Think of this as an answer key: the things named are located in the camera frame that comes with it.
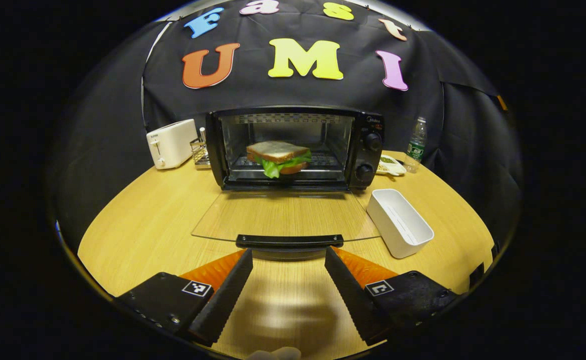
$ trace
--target yellow letter m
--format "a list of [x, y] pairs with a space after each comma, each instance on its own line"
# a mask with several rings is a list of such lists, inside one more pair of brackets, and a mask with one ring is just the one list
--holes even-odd
[[344, 78], [337, 65], [339, 44], [336, 42], [319, 40], [308, 51], [291, 38], [272, 39], [269, 44], [275, 47], [275, 64], [268, 71], [268, 76], [271, 78], [293, 76], [293, 70], [288, 67], [288, 60], [293, 63], [301, 76], [306, 76], [316, 62], [317, 67], [313, 70], [316, 78], [333, 80]]

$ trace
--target black fabric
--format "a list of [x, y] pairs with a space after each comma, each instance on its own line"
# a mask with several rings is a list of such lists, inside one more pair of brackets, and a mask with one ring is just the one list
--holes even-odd
[[140, 107], [140, 74], [164, 25], [150, 23], [113, 50], [62, 116], [46, 182], [73, 251], [101, 209], [153, 166]]
[[[60, 226], [72, 248], [92, 219], [126, 185], [153, 166], [145, 139], [183, 119], [204, 125], [206, 112], [269, 105], [319, 105], [360, 109], [386, 119], [385, 150], [405, 151], [414, 120], [427, 119], [424, 166], [430, 168], [478, 212], [500, 244], [507, 239], [521, 200], [521, 162], [515, 132], [496, 102], [496, 91], [464, 55], [439, 35], [414, 31], [394, 21], [408, 41], [391, 36], [383, 15], [350, 4], [354, 20], [326, 16], [322, 2], [280, 2], [274, 14], [239, 13], [245, 1], [207, 7], [179, 21], [152, 23], [115, 50], [65, 118], [51, 183]], [[223, 7], [217, 27], [192, 39], [184, 24]], [[170, 24], [146, 61], [156, 35]], [[295, 39], [305, 50], [333, 41], [342, 80], [271, 78], [272, 39]], [[204, 75], [217, 70], [215, 48], [239, 43], [230, 75], [215, 86], [187, 88], [183, 57], [209, 50]], [[382, 84], [384, 64], [375, 51], [402, 58], [407, 91]], [[140, 82], [144, 81], [144, 110]]]

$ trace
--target metal utensil holder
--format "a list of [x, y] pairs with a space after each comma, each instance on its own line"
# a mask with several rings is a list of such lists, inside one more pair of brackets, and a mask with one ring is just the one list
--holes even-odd
[[211, 161], [208, 158], [206, 141], [202, 141], [198, 137], [190, 142], [190, 148], [193, 151], [193, 164], [195, 164], [195, 169], [210, 169]]

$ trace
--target plastic bottle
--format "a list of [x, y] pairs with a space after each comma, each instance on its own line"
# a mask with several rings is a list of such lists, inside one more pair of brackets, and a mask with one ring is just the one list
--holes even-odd
[[426, 119], [420, 116], [415, 122], [409, 148], [406, 150], [406, 158], [404, 160], [404, 167], [409, 173], [417, 172], [421, 158], [424, 156], [426, 136]]

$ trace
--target white container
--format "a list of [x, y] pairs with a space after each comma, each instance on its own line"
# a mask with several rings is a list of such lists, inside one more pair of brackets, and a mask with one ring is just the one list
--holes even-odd
[[394, 258], [413, 255], [435, 236], [423, 217], [395, 189], [373, 190], [367, 212]]
[[160, 127], [146, 134], [155, 167], [171, 169], [180, 166], [193, 154], [190, 142], [197, 139], [195, 120], [188, 119]]

